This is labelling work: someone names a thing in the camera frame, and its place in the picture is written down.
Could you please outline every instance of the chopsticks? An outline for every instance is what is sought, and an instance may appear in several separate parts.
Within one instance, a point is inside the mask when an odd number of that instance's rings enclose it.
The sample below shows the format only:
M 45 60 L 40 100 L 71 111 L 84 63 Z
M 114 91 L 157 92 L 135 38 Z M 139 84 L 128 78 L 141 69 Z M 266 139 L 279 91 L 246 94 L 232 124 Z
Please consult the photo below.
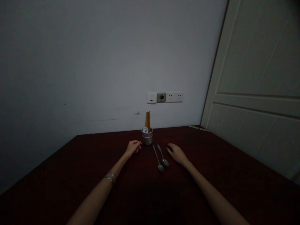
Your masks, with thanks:
M 150 125 L 150 111 L 146 112 L 146 122 L 145 122 L 145 127 L 148 128 L 148 132 L 151 132 L 151 125 Z

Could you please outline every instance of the spoon handle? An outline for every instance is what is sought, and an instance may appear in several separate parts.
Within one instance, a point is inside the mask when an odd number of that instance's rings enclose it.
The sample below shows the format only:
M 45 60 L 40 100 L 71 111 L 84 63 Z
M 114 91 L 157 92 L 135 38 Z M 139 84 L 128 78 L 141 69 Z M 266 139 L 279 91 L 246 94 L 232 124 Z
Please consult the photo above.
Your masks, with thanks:
M 158 149 L 159 149 L 159 151 L 160 151 L 160 153 L 161 153 L 161 155 L 162 155 L 162 158 L 163 158 L 163 153 L 162 153 L 162 150 L 160 149 L 160 146 L 157 145 L 157 147 L 158 147 Z
M 153 145 L 153 149 L 154 149 L 154 152 L 155 152 L 155 154 L 156 154 L 156 150 L 155 150 L 154 145 Z M 157 154 L 156 154 L 156 158 L 157 158 L 158 164 L 160 164 L 160 163 L 159 163 L 159 160 L 158 160 L 158 157 L 157 157 Z

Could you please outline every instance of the spoon bowl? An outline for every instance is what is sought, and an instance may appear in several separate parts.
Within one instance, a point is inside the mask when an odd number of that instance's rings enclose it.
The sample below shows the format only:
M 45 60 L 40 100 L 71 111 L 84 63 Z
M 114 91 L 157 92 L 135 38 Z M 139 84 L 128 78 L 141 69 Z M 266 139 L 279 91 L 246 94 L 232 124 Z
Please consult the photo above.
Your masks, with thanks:
M 161 165 L 161 164 L 159 164 L 159 165 L 157 166 L 157 168 L 158 168 L 158 170 L 159 170 L 160 172 L 163 172 L 163 171 L 165 170 L 165 168 L 164 168 L 163 165 Z
M 166 159 L 162 159 L 162 164 L 163 164 L 165 167 L 168 167 L 168 166 L 169 166 L 169 162 L 168 162 Z

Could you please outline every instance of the forearm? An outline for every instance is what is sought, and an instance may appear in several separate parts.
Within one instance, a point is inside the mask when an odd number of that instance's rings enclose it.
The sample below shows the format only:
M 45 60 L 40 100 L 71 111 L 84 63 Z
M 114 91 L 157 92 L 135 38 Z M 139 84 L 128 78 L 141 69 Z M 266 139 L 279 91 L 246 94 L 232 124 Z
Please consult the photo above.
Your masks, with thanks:
M 129 155 L 124 154 L 111 169 L 116 178 L 129 158 Z M 107 178 L 103 178 L 85 198 L 67 224 L 94 224 L 112 187 L 112 182 Z
M 201 189 L 203 195 L 208 201 L 210 207 L 217 216 L 222 225 L 249 224 L 245 218 L 211 185 L 204 176 L 187 162 L 183 165 L 194 178 L 195 182 Z

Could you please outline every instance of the dark red tabletop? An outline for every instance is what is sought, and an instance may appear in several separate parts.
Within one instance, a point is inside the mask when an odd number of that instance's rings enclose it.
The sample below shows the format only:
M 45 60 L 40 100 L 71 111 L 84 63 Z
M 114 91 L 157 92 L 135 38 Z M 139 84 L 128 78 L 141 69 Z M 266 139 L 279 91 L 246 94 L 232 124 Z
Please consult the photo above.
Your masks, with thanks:
M 1 224 L 65 224 L 141 131 L 78 135 L 0 196 Z M 300 224 L 300 188 L 216 135 L 154 129 L 169 168 L 151 146 L 128 160 L 96 224 L 219 224 L 188 172 L 166 151 L 180 146 L 199 172 L 250 222 Z M 161 155 L 156 148 L 159 159 Z

